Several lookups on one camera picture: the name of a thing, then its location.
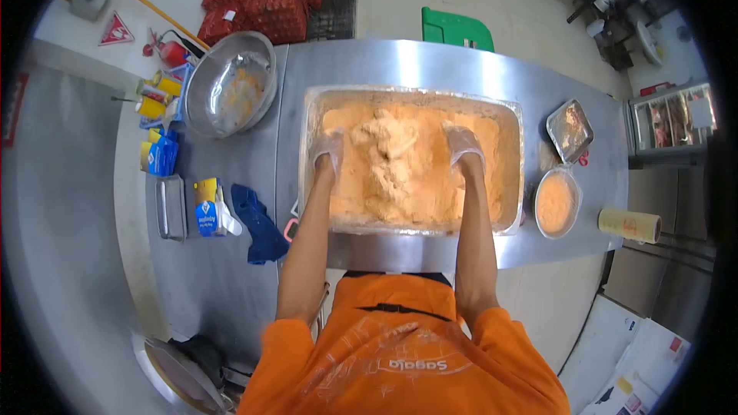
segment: seasoning packet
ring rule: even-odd
[[[159,177],[168,177],[174,173],[174,163],[180,151],[180,145],[171,139],[171,134],[176,139],[176,132],[165,133],[163,129],[148,131],[148,141],[141,143],[140,169],[142,171]]]
[[[223,199],[223,186],[218,178],[195,183],[195,217],[203,237],[223,237],[228,233],[241,235],[243,227],[233,218]]]

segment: warning sign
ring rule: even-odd
[[[119,44],[121,42],[134,41],[134,35],[125,27],[123,20],[118,16],[118,12],[113,11],[113,16],[105,27],[105,32],[100,38],[98,47],[103,45]]]

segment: red fire extinguisher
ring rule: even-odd
[[[143,47],[144,56],[152,56],[153,50],[155,48],[161,60],[169,68],[176,68],[177,66],[181,66],[186,62],[194,63],[195,61],[191,61],[192,56],[195,56],[199,59],[202,58],[202,56],[204,55],[204,51],[197,48],[191,41],[182,39],[182,37],[177,32],[174,32],[173,29],[164,32],[161,36],[159,36],[158,39],[156,38],[156,34],[152,32],[151,29],[149,29],[149,31],[150,42]],[[170,40],[168,42],[162,41],[164,39],[164,36],[170,32],[179,37],[179,39],[185,46],[187,46],[187,48],[183,47],[182,45],[180,45],[179,42],[175,40]]]

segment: red scissors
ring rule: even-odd
[[[589,155],[590,155],[590,151],[587,149],[585,153],[582,154],[582,156],[579,158],[579,165],[586,167],[590,163],[589,159],[587,159]]]

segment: tiled floor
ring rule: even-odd
[[[429,6],[481,20],[497,53],[535,61],[616,97],[626,78],[601,60],[579,19],[568,25],[571,0],[358,0],[357,36],[421,40],[420,10]],[[597,291],[604,256],[502,270],[500,304],[521,320],[533,344],[558,372],[574,346]],[[331,293],[343,271],[328,270]]]
[[[421,8],[462,14],[484,23],[497,53],[535,61],[620,99],[626,77],[604,62],[585,19],[567,24],[571,0],[358,0],[356,36],[421,40]]]

